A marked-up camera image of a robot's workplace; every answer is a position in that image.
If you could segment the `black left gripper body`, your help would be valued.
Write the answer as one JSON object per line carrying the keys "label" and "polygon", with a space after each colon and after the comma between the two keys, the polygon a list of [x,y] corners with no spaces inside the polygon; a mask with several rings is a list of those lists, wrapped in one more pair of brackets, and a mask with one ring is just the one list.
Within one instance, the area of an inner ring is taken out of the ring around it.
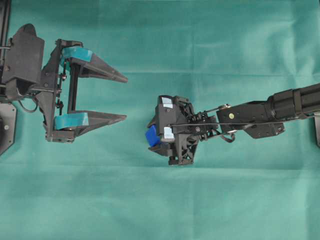
{"label": "black left gripper body", "polygon": [[50,59],[41,71],[40,86],[43,89],[37,94],[37,103],[44,117],[45,139],[49,142],[72,143],[75,139],[75,132],[73,130],[55,130],[54,121],[61,51],[63,48],[73,46],[82,47],[83,43],[74,40],[58,39],[56,47],[50,54]]}

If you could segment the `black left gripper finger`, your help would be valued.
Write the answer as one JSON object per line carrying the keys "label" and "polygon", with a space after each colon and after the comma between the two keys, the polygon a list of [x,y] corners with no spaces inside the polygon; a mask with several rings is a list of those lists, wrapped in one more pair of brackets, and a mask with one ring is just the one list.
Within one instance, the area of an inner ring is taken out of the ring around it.
{"label": "black left gripper finger", "polygon": [[124,121],[126,115],[96,111],[74,111],[54,117],[54,129],[72,127],[103,127]]}
{"label": "black left gripper finger", "polygon": [[79,66],[80,78],[99,78],[121,83],[127,83],[128,78],[108,65],[95,53],[80,46],[65,47],[61,51],[60,65],[71,71],[71,66]]}

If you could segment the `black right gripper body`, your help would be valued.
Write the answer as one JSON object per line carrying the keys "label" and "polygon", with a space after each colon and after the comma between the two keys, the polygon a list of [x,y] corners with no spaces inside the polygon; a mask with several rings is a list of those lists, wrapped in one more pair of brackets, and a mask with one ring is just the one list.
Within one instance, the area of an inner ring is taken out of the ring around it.
{"label": "black right gripper body", "polygon": [[197,146],[200,141],[214,137],[218,132],[217,119],[207,111],[194,112],[191,102],[184,97],[174,96],[177,107],[176,122],[171,125],[174,134],[173,156],[169,165],[191,165],[194,163]]}

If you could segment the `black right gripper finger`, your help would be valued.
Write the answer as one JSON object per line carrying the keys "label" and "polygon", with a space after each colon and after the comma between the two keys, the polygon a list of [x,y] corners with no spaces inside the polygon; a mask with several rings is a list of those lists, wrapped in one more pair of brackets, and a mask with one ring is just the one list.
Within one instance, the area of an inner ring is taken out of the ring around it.
{"label": "black right gripper finger", "polygon": [[149,147],[148,150],[150,150],[154,153],[157,153],[161,156],[165,156],[165,157],[174,157],[175,156],[175,150],[174,150],[173,143],[159,143],[155,146]]}
{"label": "black right gripper finger", "polygon": [[156,117],[153,117],[151,119],[151,121],[147,124],[147,128],[149,129],[153,125],[155,125],[155,126],[157,125],[157,118]]}

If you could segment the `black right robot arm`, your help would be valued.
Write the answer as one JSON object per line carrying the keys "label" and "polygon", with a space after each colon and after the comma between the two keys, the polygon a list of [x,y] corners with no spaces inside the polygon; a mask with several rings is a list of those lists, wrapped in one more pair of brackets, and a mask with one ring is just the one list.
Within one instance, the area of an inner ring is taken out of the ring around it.
{"label": "black right robot arm", "polygon": [[168,157],[169,165],[191,165],[199,142],[221,138],[232,143],[237,131],[253,139],[278,136],[289,121],[315,118],[320,111],[319,84],[275,93],[267,100],[195,112],[189,99],[160,95],[145,133],[149,150]]}

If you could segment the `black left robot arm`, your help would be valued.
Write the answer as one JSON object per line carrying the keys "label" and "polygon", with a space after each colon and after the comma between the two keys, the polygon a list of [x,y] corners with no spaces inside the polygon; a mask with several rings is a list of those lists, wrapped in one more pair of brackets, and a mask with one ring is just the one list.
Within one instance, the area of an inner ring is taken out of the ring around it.
{"label": "black left robot arm", "polygon": [[11,38],[0,86],[6,102],[32,99],[43,114],[49,142],[72,143],[92,130],[124,121],[126,115],[76,110],[79,78],[120,83],[128,79],[74,40],[57,39],[43,66],[44,40],[21,33]]}

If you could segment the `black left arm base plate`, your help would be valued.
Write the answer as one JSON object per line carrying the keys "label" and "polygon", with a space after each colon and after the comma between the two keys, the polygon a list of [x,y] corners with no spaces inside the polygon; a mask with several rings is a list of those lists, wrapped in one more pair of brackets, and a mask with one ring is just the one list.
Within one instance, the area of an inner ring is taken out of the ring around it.
{"label": "black left arm base plate", "polygon": [[15,142],[17,109],[12,103],[0,104],[0,155]]}

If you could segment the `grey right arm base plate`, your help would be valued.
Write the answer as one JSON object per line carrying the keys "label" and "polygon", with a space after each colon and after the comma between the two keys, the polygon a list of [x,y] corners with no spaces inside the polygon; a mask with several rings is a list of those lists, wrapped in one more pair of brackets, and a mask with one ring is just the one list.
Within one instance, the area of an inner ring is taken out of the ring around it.
{"label": "grey right arm base plate", "polygon": [[313,114],[316,145],[320,148],[320,112]]}

